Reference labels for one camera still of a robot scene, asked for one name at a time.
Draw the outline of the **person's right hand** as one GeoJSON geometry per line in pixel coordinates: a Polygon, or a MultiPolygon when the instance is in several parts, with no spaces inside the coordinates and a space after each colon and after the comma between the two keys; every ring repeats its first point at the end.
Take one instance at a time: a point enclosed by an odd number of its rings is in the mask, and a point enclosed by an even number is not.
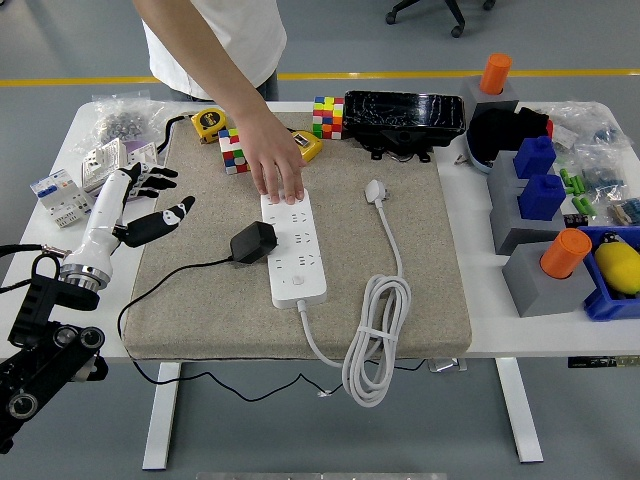
{"type": "Polygon", "coordinates": [[[294,204],[304,199],[302,169],[306,166],[291,132],[269,111],[235,119],[257,191],[274,203],[294,204]]]}

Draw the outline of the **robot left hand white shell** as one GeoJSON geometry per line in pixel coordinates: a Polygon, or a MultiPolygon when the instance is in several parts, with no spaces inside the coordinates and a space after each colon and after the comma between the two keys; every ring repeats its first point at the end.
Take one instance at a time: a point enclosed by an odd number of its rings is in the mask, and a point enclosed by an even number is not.
{"type": "Polygon", "coordinates": [[[121,243],[136,248],[177,229],[195,203],[192,196],[129,224],[122,222],[128,200],[140,196],[156,198],[161,190],[176,186],[177,176],[171,169],[148,162],[137,162],[111,173],[91,211],[81,245],[63,261],[61,278],[77,284],[91,280],[100,290],[112,277],[110,257],[121,243]]]}

